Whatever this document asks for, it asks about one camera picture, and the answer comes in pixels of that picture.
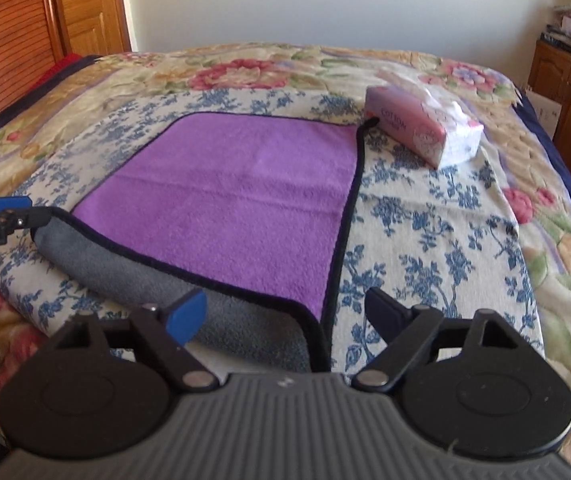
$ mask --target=white cloth with blue flowers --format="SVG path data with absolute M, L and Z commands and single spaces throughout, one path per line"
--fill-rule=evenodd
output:
M 331 123 L 360 121 L 360 107 L 325 92 L 216 89 L 133 100 L 66 144 L 18 189 L 37 205 L 71 210 L 107 174 L 182 115 L 260 113 Z M 385 346 L 365 319 L 363 298 L 379 286 L 406 306 L 448 316 L 500 312 L 543 349 L 515 218 L 488 153 L 432 171 L 379 130 L 365 136 L 365 168 L 345 252 L 332 340 L 333 370 L 352 374 Z M 78 311 L 127 314 L 37 253 L 28 232 L 0 247 L 0 292 L 47 334 Z

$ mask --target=floral bedspread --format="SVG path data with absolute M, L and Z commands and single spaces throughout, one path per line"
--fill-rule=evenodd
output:
M 180 113 L 177 103 L 203 109 L 240 104 L 231 111 L 350 122 L 360 114 L 365 88 L 381 83 L 377 72 L 402 66 L 418 71 L 424 83 L 458 94 L 485 124 L 486 138 L 469 166 L 440 172 L 376 131 L 367 138 L 339 293 L 335 338 L 342 339 L 333 342 L 341 349 L 333 350 L 335 369 L 353 372 L 381 351 L 362 300 L 370 286 L 382 286 L 403 303 L 423 301 L 451 316 L 499 302 L 506 319 L 545 352 L 571 387 L 571 201 L 536 137 L 512 110 L 514 86 L 492 70 L 411 52 L 281 44 L 104 57 L 0 130 L 0 194 L 25 183 L 24 189 L 40 186 L 53 203 L 62 190 L 78 189 L 69 182 L 74 174 L 57 174 L 61 153 L 103 135 L 112 136 L 114 155 L 115 146 L 128 144 L 119 139 L 153 135 L 153 124 L 138 133 L 130 124 L 126 116 L 135 108 L 140 116 L 155 114 L 156 125 Z M 166 118 L 162 104 L 170 107 Z M 412 193 L 429 200 L 412 201 Z M 405 237 L 412 247 L 402 244 Z M 25 237 L 14 238 L 7 254 L 21 254 L 22 244 L 29 249 Z M 502 287 L 502 296 L 490 305 L 478 281 L 484 265 L 501 269 L 502 283 L 493 286 Z M 0 263 L 0 284 L 2 272 Z M 98 304 L 65 281 L 59 282 L 59 303 L 40 303 L 38 291 L 32 299 L 13 297 L 12 283 L 0 288 L 0 388 L 74 306 Z M 106 313 L 120 310 L 99 303 Z M 571 462 L 571 435 L 563 455 Z

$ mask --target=dark blue bed sheet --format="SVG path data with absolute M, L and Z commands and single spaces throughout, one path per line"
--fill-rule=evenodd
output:
M 522 105 L 515 105 L 515 111 L 517 115 L 521 118 L 525 126 L 539 139 L 539 142 L 543 145 L 543 148 L 548 154 L 548 158 L 552 163 L 552 167 L 561 176 L 563 183 L 569 192 L 569 197 L 571 199 L 571 174 L 569 173 L 568 167 L 563 162 L 561 154 L 556 149 L 556 146 L 552 142 L 552 139 L 545 132 L 543 127 L 539 124 L 539 120 L 536 117 L 536 112 L 530 100 L 525 96 L 524 93 L 521 94 L 521 99 L 523 101 Z

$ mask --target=tissue package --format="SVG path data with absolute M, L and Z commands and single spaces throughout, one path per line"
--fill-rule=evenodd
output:
M 435 98 L 427 89 L 407 91 L 396 85 L 374 86 L 365 94 L 365 117 L 440 170 L 474 158 L 483 125 L 456 100 Z

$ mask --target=floral blanket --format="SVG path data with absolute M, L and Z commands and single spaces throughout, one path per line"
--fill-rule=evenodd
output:
M 354 372 L 382 350 L 362 304 L 368 288 L 381 286 L 402 303 L 433 304 L 450 316 L 499 310 L 571 387 L 571 201 L 512 109 L 514 86 L 492 70 L 411 52 L 281 44 L 104 57 L 0 130 L 0 194 L 22 185 L 42 202 L 67 205 L 190 109 L 354 122 L 381 70 L 450 89 L 485 124 L 485 139 L 469 164 L 431 171 L 380 132 L 368 136 L 341 276 L 334 369 Z M 94 165 L 82 169 L 79 155 L 93 149 Z M 23 272 L 33 272 L 30 290 L 14 277 Z M 35 288 L 48 272 L 61 279 Z M 43 333 L 75 310 L 121 312 L 58 272 L 24 235 L 0 248 L 0 388 Z M 571 435 L 562 453 L 571 463 Z

